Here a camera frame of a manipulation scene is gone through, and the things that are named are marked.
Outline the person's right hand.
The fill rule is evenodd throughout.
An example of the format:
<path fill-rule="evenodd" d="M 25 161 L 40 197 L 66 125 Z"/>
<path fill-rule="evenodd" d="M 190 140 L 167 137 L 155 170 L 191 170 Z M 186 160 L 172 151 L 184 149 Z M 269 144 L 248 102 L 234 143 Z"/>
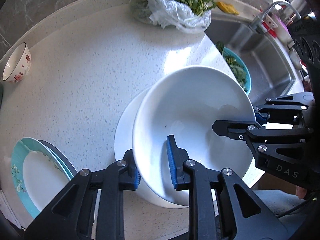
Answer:
<path fill-rule="evenodd" d="M 299 199 L 303 199 L 307 194 L 307 190 L 302 188 L 302 187 L 299 187 L 299 186 L 296 186 L 296 196 L 299 198 Z"/>

